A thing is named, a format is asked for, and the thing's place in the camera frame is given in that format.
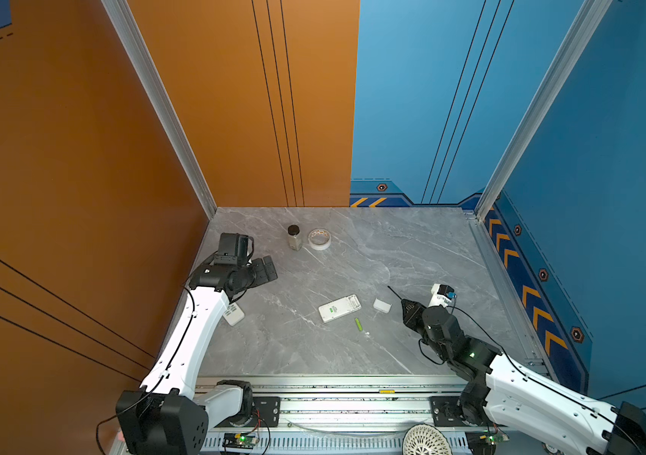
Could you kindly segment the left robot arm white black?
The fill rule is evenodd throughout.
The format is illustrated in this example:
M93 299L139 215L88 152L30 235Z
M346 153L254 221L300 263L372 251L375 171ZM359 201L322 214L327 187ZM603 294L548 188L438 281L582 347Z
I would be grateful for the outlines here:
M277 280L270 256L254 255L253 237L224 233L218 248L184 282L183 311L152 371L138 389L122 392L114 420L133 454L197 454L224 421L258 427L264 419L251 385L221 380L199 402L197 375L220 320L245 293Z

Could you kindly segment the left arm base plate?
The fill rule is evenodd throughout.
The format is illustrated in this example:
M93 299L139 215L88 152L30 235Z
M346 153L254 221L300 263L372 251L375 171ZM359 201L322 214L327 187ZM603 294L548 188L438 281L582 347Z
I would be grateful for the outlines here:
M215 428L253 428L258 425L259 417L266 422L264 428L277 428L281 417L281 398L279 396L254 396L252 413L249 417L229 417Z

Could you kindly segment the black yellow screwdriver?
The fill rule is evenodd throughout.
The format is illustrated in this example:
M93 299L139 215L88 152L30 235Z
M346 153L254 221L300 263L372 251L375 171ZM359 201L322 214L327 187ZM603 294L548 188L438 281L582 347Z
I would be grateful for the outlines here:
M387 289L400 301L400 303L404 304L406 302L406 300L403 299L391 286L387 286Z

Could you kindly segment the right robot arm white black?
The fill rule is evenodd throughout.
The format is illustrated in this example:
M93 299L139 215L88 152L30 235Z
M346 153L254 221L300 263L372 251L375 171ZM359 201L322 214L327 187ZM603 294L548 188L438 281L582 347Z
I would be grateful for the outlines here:
M646 414L562 386L512 359L495 341L463 332L442 305L401 301L404 325L466 386L459 414L473 426L508 427L564 454L646 454Z

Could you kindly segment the small white remote control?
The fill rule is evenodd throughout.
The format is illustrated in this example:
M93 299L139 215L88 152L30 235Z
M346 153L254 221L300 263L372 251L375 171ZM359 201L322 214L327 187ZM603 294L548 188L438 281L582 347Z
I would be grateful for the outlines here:
M223 318L230 327L234 327L245 318L245 312L241 310L237 303L230 303L226 311L224 311Z

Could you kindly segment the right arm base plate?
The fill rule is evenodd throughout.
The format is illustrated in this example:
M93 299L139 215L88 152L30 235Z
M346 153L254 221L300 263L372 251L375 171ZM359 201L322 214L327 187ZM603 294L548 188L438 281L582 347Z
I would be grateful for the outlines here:
M495 428L505 427L490 419L484 409L485 400L480 398L461 398L453 395L435 395L428 398L434 426Z

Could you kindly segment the white battery cover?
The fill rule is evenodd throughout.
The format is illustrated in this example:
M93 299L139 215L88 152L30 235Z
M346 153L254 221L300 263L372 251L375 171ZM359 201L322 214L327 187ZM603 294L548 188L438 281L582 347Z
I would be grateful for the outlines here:
M389 314L391 305L380 299L376 299L372 305L373 309L384 314Z

